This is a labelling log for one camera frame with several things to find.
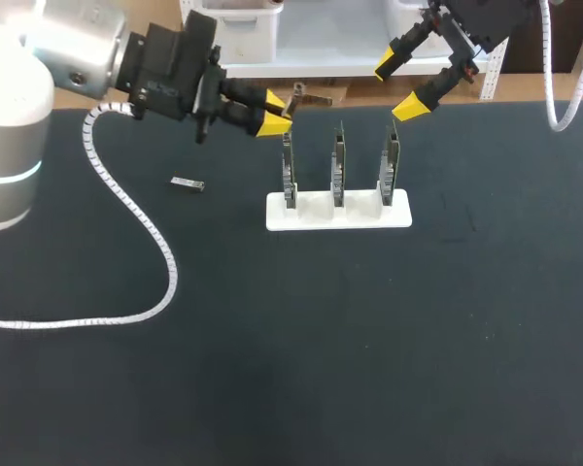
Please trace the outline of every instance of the dark gray mat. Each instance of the dark gray mat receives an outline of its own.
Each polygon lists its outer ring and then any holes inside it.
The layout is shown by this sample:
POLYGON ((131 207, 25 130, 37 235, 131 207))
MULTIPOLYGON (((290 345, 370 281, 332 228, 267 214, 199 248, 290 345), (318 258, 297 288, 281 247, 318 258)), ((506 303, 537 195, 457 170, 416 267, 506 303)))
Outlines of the dark gray mat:
MULTIPOLYGON (((0 317, 121 316, 164 264, 54 115, 39 199, 0 235, 0 317)), ((389 109, 303 112, 303 189, 373 186, 389 109)), ((401 231, 268 233, 280 143, 107 116, 100 154, 180 264, 158 318, 0 331, 0 466, 583 464, 583 110, 448 107, 399 126, 401 231), (180 175, 202 195, 169 186, 180 175)))

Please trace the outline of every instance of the white holder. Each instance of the white holder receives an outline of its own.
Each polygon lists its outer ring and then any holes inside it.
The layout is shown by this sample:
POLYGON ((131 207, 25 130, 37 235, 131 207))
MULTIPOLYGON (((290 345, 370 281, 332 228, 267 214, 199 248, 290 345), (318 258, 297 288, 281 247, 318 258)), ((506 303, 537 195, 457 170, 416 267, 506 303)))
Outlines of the white holder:
POLYGON ((269 231, 350 230, 408 228, 412 213, 408 194, 394 191, 393 205, 383 206, 377 189, 346 191, 345 207, 335 208, 331 191, 297 191, 296 208, 288 209, 283 192, 267 197, 266 227, 269 231))

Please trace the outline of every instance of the cable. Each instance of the cable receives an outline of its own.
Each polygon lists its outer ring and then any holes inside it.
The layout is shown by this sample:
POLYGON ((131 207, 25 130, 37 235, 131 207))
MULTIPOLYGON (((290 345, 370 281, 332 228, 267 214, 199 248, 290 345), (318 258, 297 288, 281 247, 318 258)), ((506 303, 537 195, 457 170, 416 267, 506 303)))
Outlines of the cable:
POLYGON ((546 112, 551 129, 556 132, 564 131, 572 123, 583 100, 583 72, 574 89, 572 100, 568 105, 566 114, 560 122, 557 122, 555 113, 555 93, 553 91, 553 40, 551 35, 551 10, 548 0, 540 0, 542 11, 542 34, 544 47, 544 88, 546 90, 546 112))
POLYGON ((59 328, 73 328, 73 327, 91 327, 101 325, 126 325, 129 323, 137 323, 157 316, 164 311, 170 304, 175 292, 177 291, 177 264, 173 251, 168 247, 168 244, 152 223, 147 215, 136 205, 136 203, 125 193, 125 191, 117 184, 115 179, 110 175, 106 167, 102 164, 95 150, 93 143, 93 126, 95 121, 102 115, 115 112, 122 115, 132 116, 131 105, 129 104, 101 104, 95 109, 91 110, 85 118, 83 126, 83 142, 85 145, 86 155, 97 175, 110 188, 111 191, 120 199, 120 201, 134 214, 136 218, 143 224, 149 234, 154 238, 159 250, 164 255, 166 260, 166 267, 168 268, 168 289, 162 300, 148 311, 141 314, 126 317, 95 317, 95 318, 78 318, 74 320, 59 320, 54 322, 28 322, 25 320, 0 320, 0 328, 11 330, 54 330, 59 328))

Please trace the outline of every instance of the wooden floor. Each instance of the wooden floor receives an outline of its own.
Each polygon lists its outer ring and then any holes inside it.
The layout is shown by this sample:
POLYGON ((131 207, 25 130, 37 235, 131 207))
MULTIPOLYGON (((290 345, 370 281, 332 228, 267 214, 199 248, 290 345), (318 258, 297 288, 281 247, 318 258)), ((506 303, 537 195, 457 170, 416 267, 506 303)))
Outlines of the wooden floor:
MULTIPOLYGON (((130 27, 140 33, 147 31, 148 24, 154 22, 172 29, 181 25, 179 2, 177 0, 158 0, 156 2, 142 0, 115 0, 128 13, 130 27)), ((583 66, 583 50, 581 57, 570 75, 555 76, 555 92, 557 100, 569 100, 576 86, 579 73, 583 66)), ((309 80, 308 91, 317 95, 329 96, 335 106, 376 106, 394 105, 404 99, 412 89, 426 80, 426 77, 395 77, 388 83, 380 83, 373 78, 309 80)), ((293 80, 259 81, 260 84, 272 87, 275 92, 286 98, 292 89, 293 80)), ((483 84, 483 76, 471 85, 461 83, 451 94, 446 96, 443 104, 478 103, 483 84)), ((124 101, 125 94, 112 90, 106 97, 107 101, 124 101)), ((495 100, 498 102, 523 102, 544 100, 544 84, 541 75, 503 75, 498 82, 495 100)), ((95 102, 84 97, 58 89, 55 107, 89 109, 95 102)))

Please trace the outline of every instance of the black bracket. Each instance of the black bracket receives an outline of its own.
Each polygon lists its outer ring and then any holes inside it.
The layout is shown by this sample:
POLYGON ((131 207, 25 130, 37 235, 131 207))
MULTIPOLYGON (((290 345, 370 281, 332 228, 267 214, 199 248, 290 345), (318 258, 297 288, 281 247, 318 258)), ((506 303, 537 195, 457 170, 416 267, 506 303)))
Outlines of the black bracket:
POLYGON ((393 205, 400 150, 397 128, 394 123, 393 128, 387 127, 387 143, 382 151, 380 161, 380 195, 382 205, 385 207, 393 205))
POLYGON ((341 129, 335 130, 334 152, 332 153, 332 197, 334 207, 344 207, 346 184, 346 140, 341 129))
POLYGON ((293 147, 292 134, 283 135, 283 191, 288 209, 295 209, 296 206, 296 183, 293 169, 293 147))

